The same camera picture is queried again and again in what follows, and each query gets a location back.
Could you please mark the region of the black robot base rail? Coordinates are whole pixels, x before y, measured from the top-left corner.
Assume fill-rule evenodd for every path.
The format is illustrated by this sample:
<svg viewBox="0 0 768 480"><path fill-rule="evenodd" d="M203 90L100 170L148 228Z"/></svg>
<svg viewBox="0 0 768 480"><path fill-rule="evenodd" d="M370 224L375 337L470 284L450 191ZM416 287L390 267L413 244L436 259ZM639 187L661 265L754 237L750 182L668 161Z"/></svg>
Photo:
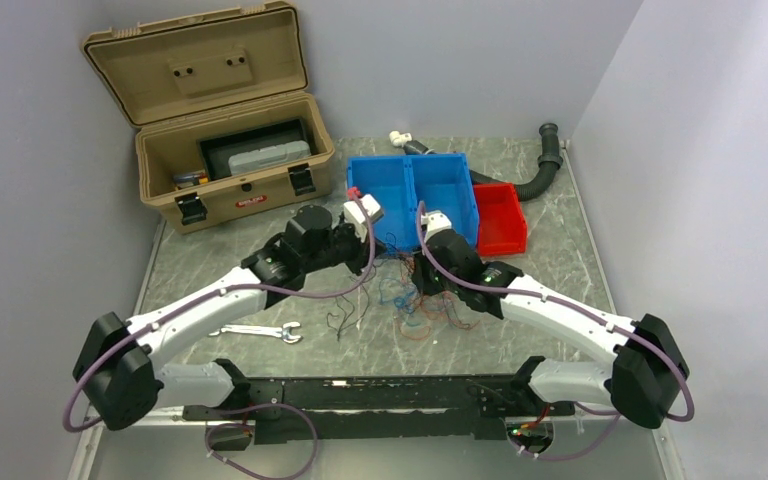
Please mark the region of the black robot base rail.
<svg viewBox="0 0 768 480"><path fill-rule="evenodd" d="M518 427L570 417L570 402L548 404L512 374L247 377L242 394L211 408L189 404L187 421L246 419L258 445L307 440L470 436L502 440Z"/></svg>

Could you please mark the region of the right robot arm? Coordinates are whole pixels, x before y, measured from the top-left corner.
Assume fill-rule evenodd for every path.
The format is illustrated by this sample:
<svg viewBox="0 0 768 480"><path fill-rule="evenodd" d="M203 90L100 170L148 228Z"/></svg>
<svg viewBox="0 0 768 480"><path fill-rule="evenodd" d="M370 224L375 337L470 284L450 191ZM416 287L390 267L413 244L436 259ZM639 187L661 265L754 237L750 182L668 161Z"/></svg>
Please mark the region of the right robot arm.
<svg viewBox="0 0 768 480"><path fill-rule="evenodd" d="M543 330L587 356L585 362L528 358L511 378L511 401L520 413L577 402L606 406L647 429L694 419L689 367L660 318L601 311L513 265L484 262L452 229L421 236L415 274L421 290L450 292L474 311Z"/></svg>

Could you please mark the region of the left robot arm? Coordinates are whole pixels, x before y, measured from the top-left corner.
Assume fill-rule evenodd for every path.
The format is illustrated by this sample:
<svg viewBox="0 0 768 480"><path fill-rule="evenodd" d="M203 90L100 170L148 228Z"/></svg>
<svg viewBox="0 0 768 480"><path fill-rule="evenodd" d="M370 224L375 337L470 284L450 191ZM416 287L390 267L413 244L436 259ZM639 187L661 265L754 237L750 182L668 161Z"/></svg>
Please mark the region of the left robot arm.
<svg viewBox="0 0 768 480"><path fill-rule="evenodd" d="M239 417L251 384L229 360L176 364L197 341L248 315L304 292L308 274L346 266L359 279L371 272L381 245L372 225L383 215L370 195L350 200L334 219L329 210L300 208L285 229L212 284L155 311L120 319L96 319L72 375L110 430L136 423L156 408L204 406L218 417Z"/></svg>

